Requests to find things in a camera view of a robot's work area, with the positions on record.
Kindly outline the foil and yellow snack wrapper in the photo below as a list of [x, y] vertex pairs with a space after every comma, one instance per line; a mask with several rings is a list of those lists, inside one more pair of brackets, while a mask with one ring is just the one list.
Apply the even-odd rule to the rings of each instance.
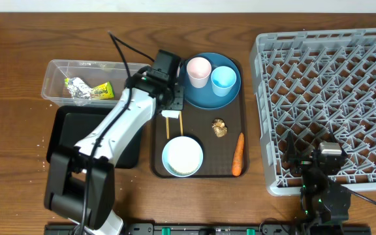
[[66, 78], [65, 87], [73, 99], [113, 99], [114, 90], [110, 82], [95, 87], [89, 87], [81, 78]]

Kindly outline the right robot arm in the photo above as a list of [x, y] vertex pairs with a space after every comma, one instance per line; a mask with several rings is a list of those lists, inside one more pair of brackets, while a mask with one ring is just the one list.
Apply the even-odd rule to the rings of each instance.
[[342, 224], [349, 219], [351, 194], [329, 176], [344, 165], [345, 150], [333, 136], [308, 155], [296, 149], [292, 132], [288, 132], [286, 141], [282, 161], [290, 166], [292, 175], [302, 177], [300, 207], [305, 212], [305, 217], [295, 222], [288, 233], [343, 234]]

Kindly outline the wooden chopstick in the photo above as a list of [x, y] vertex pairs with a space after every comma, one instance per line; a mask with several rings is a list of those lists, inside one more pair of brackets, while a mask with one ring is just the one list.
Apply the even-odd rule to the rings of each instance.
[[166, 139], [169, 140], [170, 139], [169, 118], [166, 117], [165, 121], [166, 121]]
[[180, 111], [179, 114], [179, 122], [180, 122], [180, 134], [183, 136], [183, 117], [182, 117], [182, 111]]

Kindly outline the white napkin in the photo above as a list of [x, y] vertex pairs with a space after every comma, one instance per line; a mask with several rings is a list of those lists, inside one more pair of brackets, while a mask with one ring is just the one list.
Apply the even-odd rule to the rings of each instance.
[[180, 116], [179, 110], [163, 110], [161, 115], [165, 118], [178, 119]]

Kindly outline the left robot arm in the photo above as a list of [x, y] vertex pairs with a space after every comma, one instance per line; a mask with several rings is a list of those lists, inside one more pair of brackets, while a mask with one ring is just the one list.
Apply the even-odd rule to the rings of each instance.
[[113, 210], [114, 172], [142, 126], [163, 110], [181, 110], [177, 84], [180, 56], [159, 50], [153, 65], [128, 75], [120, 100], [73, 148], [56, 147], [50, 164], [45, 208], [75, 222], [69, 234], [119, 234], [123, 220]]

